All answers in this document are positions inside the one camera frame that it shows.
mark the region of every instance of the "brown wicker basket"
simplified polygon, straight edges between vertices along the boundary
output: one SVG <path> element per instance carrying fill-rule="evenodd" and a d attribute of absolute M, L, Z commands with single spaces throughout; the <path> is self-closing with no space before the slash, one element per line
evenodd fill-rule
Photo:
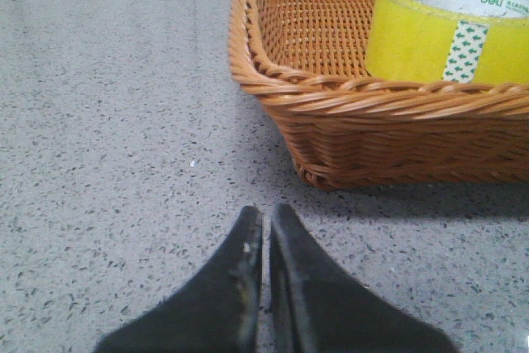
<path fill-rule="evenodd" d="M 231 72 L 279 126 L 301 178 L 324 189 L 529 180 L 529 83 L 370 77 L 373 5 L 233 0 Z"/>

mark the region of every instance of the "basket rim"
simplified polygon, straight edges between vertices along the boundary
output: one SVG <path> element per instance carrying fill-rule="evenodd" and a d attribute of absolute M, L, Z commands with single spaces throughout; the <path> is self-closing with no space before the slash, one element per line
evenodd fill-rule
<path fill-rule="evenodd" d="M 263 46 L 256 5 L 257 0 L 232 0 L 228 53 L 233 79 L 266 107 L 314 116 L 354 114 L 398 120 L 529 119 L 529 83 L 390 81 L 313 74 L 276 64 Z"/>

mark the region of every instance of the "gray floor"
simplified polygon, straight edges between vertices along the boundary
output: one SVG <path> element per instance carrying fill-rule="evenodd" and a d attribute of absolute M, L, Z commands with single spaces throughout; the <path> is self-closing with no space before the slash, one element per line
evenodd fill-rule
<path fill-rule="evenodd" d="M 527 353 L 529 184 L 325 193 L 231 81 L 230 0 L 0 0 L 0 351 L 90 352 L 291 203 L 464 353 Z M 272 352 L 264 271 L 259 351 Z"/>

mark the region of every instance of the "packing tape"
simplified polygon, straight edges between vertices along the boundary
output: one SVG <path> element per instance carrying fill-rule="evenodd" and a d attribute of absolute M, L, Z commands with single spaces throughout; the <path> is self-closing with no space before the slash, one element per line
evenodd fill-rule
<path fill-rule="evenodd" d="M 529 0 L 376 0 L 365 65 L 390 80 L 529 83 Z"/>

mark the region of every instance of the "speckled floor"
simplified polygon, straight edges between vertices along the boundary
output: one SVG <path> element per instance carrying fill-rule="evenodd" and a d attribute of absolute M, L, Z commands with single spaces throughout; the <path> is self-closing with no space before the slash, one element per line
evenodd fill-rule
<path fill-rule="evenodd" d="M 529 184 L 325 193 L 231 81 L 230 0 L 0 0 L 0 351 L 85 353 L 291 203 L 464 353 L 527 353 Z M 264 271 L 259 352 L 270 353 Z"/>

